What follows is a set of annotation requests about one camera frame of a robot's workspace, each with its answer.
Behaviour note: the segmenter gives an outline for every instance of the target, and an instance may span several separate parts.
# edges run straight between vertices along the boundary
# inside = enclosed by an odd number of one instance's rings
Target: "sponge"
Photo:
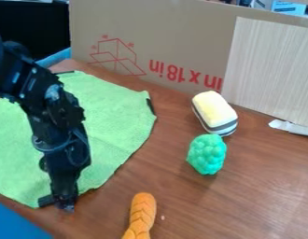
[[[227,136],[236,131],[237,114],[219,93],[207,91],[195,95],[192,109],[210,134]]]
[[[223,167],[226,151],[219,135],[203,134],[190,143],[187,162],[201,175],[214,175]]]
[[[130,227],[122,239],[150,239],[149,230],[156,216],[156,201],[152,194],[141,192],[134,196],[130,212]]]

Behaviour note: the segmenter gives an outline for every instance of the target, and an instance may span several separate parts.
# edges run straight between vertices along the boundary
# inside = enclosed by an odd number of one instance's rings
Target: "green ball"
[[[187,162],[201,175],[214,175],[223,167],[226,151],[218,134],[203,134],[190,143]]]

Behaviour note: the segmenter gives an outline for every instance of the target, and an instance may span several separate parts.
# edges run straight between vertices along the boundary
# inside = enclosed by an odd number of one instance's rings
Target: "yellow sponge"
[[[141,192],[134,196],[130,212],[130,227],[122,239],[150,239],[149,230],[156,216],[156,201],[152,194]]]
[[[237,114],[219,93],[207,91],[195,95],[192,108],[207,132],[226,136],[236,131]]]

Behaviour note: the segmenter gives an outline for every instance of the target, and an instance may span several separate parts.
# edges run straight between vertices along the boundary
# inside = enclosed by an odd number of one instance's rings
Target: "white sponge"
[[[192,108],[204,129],[210,134],[227,136],[236,131],[237,114],[219,93],[207,91],[195,95]]]

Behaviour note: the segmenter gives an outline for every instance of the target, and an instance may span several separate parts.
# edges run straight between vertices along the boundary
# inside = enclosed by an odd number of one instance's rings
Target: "green towel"
[[[131,91],[82,72],[61,74],[60,80],[85,109],[92,164],[78,181],[83,193],[103,185],[142,146],[156,117],[147,105],[147,91]],[[31,135],[21,108],[0,100],[0,193],[38,207],[37,199],[50,194],[49,176],[39,169],[42,154],[32,146]]]

